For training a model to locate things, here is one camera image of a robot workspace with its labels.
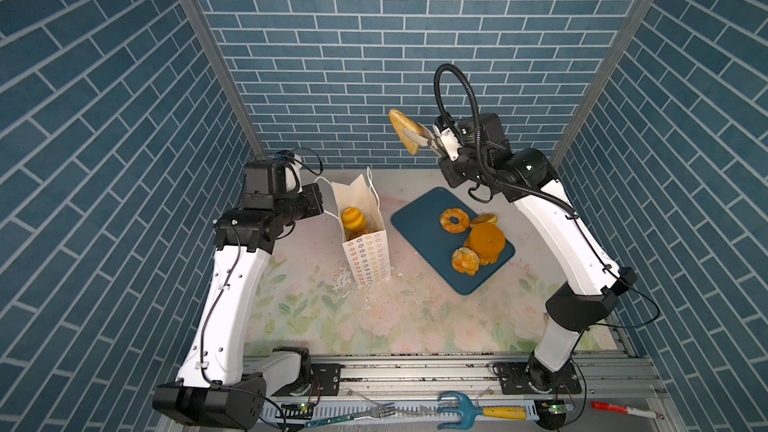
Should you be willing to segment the long oval yellow bread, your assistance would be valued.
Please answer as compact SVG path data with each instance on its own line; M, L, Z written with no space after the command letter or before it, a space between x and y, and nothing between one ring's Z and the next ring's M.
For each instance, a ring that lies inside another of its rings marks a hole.
M367 220L364 214L355 207L346 208L341 213L341 223L347 241L351 241L366 233Z

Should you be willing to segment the white paper bag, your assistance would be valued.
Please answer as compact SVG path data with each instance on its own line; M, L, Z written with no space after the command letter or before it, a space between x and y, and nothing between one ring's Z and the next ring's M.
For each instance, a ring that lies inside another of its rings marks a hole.
M349 184L324 177L315 180L319 181L331 188L337 211L325 213L339 223L341 245L357 285L365 287L390 278L388 237L372 170L367 168Z

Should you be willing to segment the braided brown pastry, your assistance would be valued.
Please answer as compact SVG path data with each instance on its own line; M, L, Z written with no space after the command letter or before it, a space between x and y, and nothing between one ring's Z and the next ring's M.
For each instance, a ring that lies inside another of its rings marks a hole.
M428 131L421 124L406 117L397 109L391 109L388 117L398 138L411 155L417 154L421 148L429 145Z

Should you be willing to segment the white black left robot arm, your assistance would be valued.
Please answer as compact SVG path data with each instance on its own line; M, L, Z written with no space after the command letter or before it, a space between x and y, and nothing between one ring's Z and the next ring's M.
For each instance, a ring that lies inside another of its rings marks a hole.
M301 219L323 213L316 184L294 151L244 166L238 204L215 222L214 265L198 330L174 381L156 387L155 411L186 426L248 430L272 395L312 389L311 358L303 347L278 347L252 373L244 345L256 290L276 242Z

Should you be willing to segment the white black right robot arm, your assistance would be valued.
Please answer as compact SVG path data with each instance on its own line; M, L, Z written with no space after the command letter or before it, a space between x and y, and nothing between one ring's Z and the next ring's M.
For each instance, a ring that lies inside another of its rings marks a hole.
M550 392L567 376L582 335L610 315L636 274L620 267L589 233L544 153L511 150L497 115L456 122L442 114L432 129L449 186L471 181L503 195L532 223L563 268L566 281L545 304L548 321L526 367L531 387Z

